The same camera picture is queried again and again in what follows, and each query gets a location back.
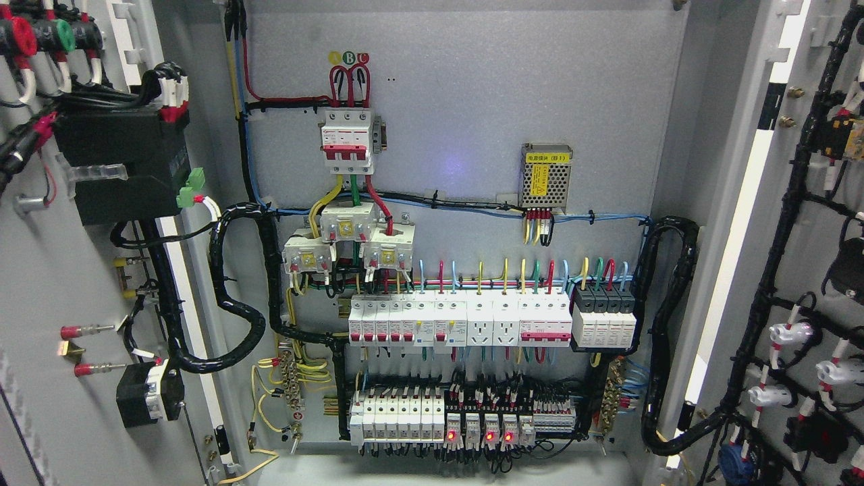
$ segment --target green wire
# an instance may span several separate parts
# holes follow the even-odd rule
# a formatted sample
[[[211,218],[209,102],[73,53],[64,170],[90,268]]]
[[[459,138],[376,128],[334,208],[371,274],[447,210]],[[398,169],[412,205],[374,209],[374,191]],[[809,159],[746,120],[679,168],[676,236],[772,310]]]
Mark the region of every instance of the green wire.
[[[538,293],[540,287],[540,260],[534,260],[534,293]]]
[[[360,188],[357,187],[357,176],[351,176],[351,200],[354,206],[360,205]]]
[[[594,273],[594,289],[600,290],[600,280],[603,278],[603,258],[597,259],[597,272]]]
[[[351,200],[354,206],[360,205],[360,188],[357,187],[357,176],[351,176]],[[354,243],[353,264],[360,262],[360,243]]]

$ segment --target yellow warning label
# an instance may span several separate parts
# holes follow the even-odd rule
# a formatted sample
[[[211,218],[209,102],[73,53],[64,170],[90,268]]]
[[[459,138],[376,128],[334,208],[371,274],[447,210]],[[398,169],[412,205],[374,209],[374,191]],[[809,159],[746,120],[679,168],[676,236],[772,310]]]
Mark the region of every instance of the yellow warning label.
[[[354,227],[350,221],[339,221],[339,235],[342,237],[354,236]]]
[[[539,164],[531,168],[531,195],[546,195],[549,186],[549,165]]]
[[[381,251],[381,263],[384,265],[395,265],[396,264],[396,252],[393,250],[382,250]]]
[[[567,152],[529,152],[525,154],[525,163],[570,163]]]

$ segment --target white plastic connector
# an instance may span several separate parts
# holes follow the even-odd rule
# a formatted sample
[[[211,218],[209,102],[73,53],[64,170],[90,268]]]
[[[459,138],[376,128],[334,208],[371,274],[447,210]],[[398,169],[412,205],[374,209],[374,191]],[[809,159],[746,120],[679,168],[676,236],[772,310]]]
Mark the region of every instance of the white plastic connector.
[[[813,326],[807,321],[794,323],[789,329],[786,328],[786,324],[774,324],[770,332],[771,340],[782,346],[807,342],[815,333]]]
[[[861,384],[864,383],[864,362],[843,360],[834,364],[832,361],[821,361],[816,364],[816,376],[829,385]]]
[[[787,406],[792,403],[791,392],[780,385],[753,387],[747,390],[747,395],[756,406]]]

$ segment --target light blue wire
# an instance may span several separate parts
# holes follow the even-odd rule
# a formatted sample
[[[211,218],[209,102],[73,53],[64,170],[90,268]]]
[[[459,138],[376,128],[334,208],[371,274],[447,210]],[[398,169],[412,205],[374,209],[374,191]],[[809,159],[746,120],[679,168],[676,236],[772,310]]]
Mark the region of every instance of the light blue wire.
[[[630,358],[627,358],[627,363],[632,364],[632,365],[635,366],[636,368],[639,368],[639,369],[641,369],[642,371],[644,371],[644,372],[646,372],[646,373],[650,373],[650,372],[651,372],[650,369],[648,369],[648,368],[646,368],[646,367],[640,365],[639,363],[637,363],[637,362],[631,360]]]
[[[567,293],[567,289],[570,287],[570,264],[567,263],[567,260],[562,260],[564,263],[564,285],[561,286],[561,293]]]
[[[420,260],[420,293],[426,293],[426,273],[423,272],[423,260]]]
[[[630,265],[627,262],[624,262],[624,275],[621,275],[621,285],[619,285],[619,290],[622,292],[626,290],[627,284],[627,275],[630,273]]]

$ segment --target red wire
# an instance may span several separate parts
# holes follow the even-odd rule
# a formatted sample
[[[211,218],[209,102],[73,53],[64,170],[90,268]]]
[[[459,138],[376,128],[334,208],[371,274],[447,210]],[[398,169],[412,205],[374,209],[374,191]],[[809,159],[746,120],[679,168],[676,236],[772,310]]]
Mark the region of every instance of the red wire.
[[[333,101],[327,96],[322,94],[321,96],[301,96],[300,98],[262,98],[255,93],[255,90],[252,89],[252,83],[250,81],[249,76],[249,44],[246,42],[246,38],[243,38],[243,76],[246,83],[246,91],[252,95],[252,98],[257,99],[258,101],[275,101],[278,103],[295,103],[295,102],[303,102],[303,101],[329,101],[330,104]]]
[[[387,205],[384,204],[384,200],[381,199],[381,196],[375,192],[375,188],[372,186],[372,176],[366,176],[366,192],[369,193],[369,196],[373,201],[375,201],[375,204],[378,204],[378,207],[381,208],[381,212],[384,213],[384,220],[387,221],[387,231],[384,234],[387,236],[393,236],[393,214],[391,214]]]
[[[366,83],[366,92],[364,93],[364,96],[363,96],[363,107],[368,108],[369,107],[369,94],[372,92],[372,90],[371,90],[371,88],[372,88],[372,75],[369,74],[369,67],[366,67],[366,64],[355,64],[353,67],[351,67],[350,70],[348,70],[348,82],[350,83],[348,85],[348,95],[350,97],[350,100],[348,101],[348,106],[354,107],[354,103],[353,103],[354,71],[357,69],[363,69],[364,71],[366,71],[366,82],[365,82]]]
[[[438,293],[444,293],[444,260],[438,260]]]
[[[610,269],[612,271],[609,272],[609,280],[606,284],[606,290],[608,290],[608,291],[610,291],[612,289],[612,280],[615,277],[615,260],[614,259],[609,259],[609,261],[606,262],[606,268],[603,269],[603,275],[600,276],[600,279],[605,278],[606,272]]]
[[[39,158],[42,158],[42,150],[39,150]],[[54,202],[54,199],[57,197],[57,181],[55,181],[51,169],[48,168],[48,164],[42,162],[42,167],[45,169],[45,175],[48,176],[48,193],[51,195],[50,198],[45,200],[45,207],[47,208],[48,206],[51,206],[51,203]]]
[[[555,261],[549,260],[549,289],[546,291],[547,294],[552,293],[552,278],[555,276]]]

